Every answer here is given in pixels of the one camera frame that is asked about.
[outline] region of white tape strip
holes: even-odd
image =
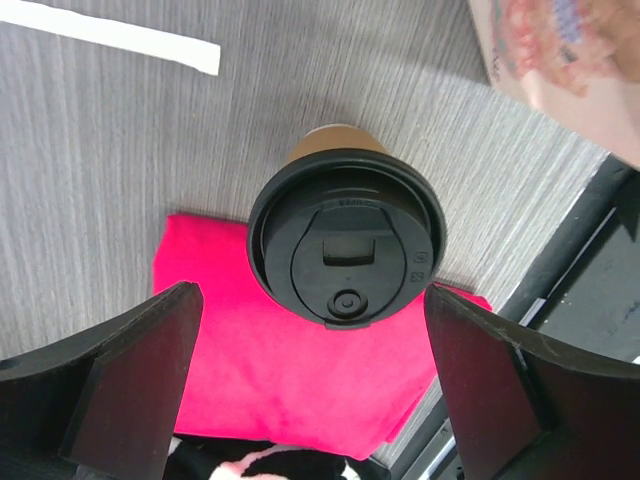
[[[0,21],[182,63],[218,75],[220,45],[22,0],[0,0]]]

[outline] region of gray floor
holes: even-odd
[[[222,64],[211,77],[0,24],[0,358],[148,297],[167,213],[246,219],[326,123],[426,175],[449,224],[442,280],[496,308],[604,158],[490,89],[465,0],[44,3],[220,43]]]

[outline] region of cup lid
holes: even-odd
[[[268,182],[251,212],[248,254],[282,306],[357,328],[417,297],[445,242],[442,208],[418,172],[382,153],[340,149],[300,158]]]

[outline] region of red cloth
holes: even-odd
[[[369,328],[327,330],[261,289],[246,234],[237,223],[167,219],[154,290],[188,280],[205,300],[176,432],[368,457],[396,437],[436,376],[423,297]]]

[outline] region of black and white patterned cloth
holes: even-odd
[[[164,480],[390,480],[372,460],[270,442],[174,437]]]

